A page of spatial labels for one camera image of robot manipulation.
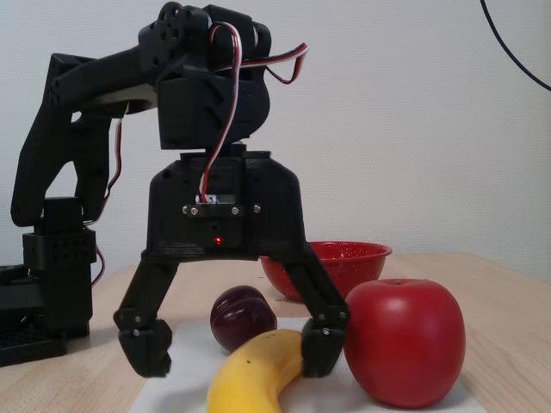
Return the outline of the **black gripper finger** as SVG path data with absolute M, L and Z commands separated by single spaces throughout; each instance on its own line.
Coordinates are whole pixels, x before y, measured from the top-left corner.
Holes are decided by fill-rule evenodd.
M 344 348 L 350 309 L 309 243 L 284 255 L 282 264 L 311 315 L 302 329 L 303 376 L 324 378 Z
M 177 262 L 141 260 L 114 313 L 123 352 L 133 370 L 144 378 L 163 378 L 170 371 L 172 330 L 158 318 L 158 310 L 177 268 Z

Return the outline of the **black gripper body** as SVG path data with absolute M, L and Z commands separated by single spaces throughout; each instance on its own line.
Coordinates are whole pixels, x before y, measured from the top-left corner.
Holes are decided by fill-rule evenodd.
M 267 151 L 231 150 L 218 157 L 208 194 L 198 201 L 207 156 L 183 153 L 150 185 L 143 259 L 159 262 L 293 260 L 306 236 L 297 176 Z

